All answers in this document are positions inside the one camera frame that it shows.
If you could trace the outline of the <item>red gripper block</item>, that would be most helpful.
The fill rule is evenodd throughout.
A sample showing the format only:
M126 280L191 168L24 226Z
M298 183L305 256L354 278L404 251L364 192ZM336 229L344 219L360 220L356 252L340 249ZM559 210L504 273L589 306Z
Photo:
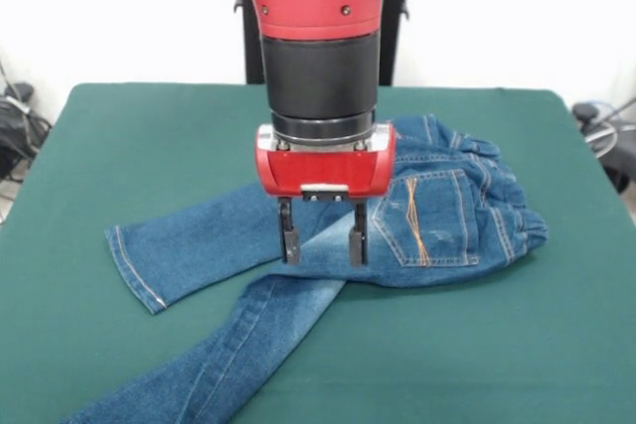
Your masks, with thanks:
M396 132L389 123L378 123L367 138L331 146L303 146L275 135L272 125L258 127L255 166L264 190L277 199L282 260L298 265L299 233L294 226L291 198L337 196L366 199L383 196L393 175ZM368 264L367 201L352 202L354 224L349 232L353 266Z

